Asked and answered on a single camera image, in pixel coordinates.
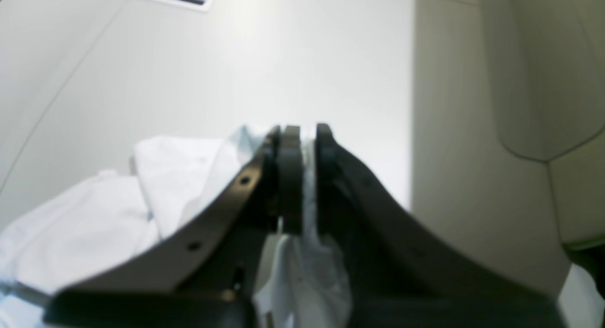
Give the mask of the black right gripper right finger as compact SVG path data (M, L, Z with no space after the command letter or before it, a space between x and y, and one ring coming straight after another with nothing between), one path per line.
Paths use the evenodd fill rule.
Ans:
M417 222L329 125L316 128L318 231L342 252L350 328L562 328L557 303Z

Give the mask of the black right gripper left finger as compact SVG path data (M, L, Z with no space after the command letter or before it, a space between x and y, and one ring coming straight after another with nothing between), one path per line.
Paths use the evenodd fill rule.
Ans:
M300 126L275 126L203 212L138 257L55 295L60 328L257 328L254 284L266 237L300 234Z

